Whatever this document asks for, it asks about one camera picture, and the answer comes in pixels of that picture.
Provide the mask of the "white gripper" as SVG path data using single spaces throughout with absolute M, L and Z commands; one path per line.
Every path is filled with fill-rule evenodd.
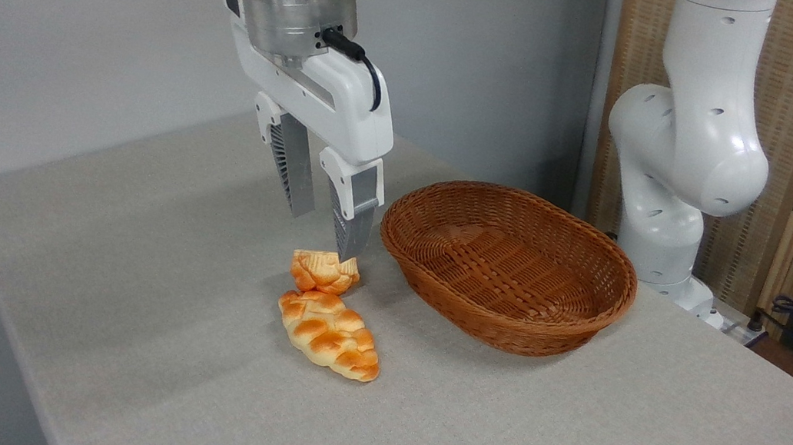
M 271 149 L 292 216 L 315 208 L 309 128 L 329 145 L 320 153 L 320 166 L 330 181 L 338 260 L 357 258 L 370 239 L 376 209 L 385 202 L 381 158 L 394 143 L 382 72 L 377 72 L 381 92 L 375 107 L 373 80 L 364 63 L 326 51 L 311 55 L 300 68 L 280 66 L 251 46 L 242 0 L 224 4 L 242 70 L 261 90 L 254 99 L 258 128 Z

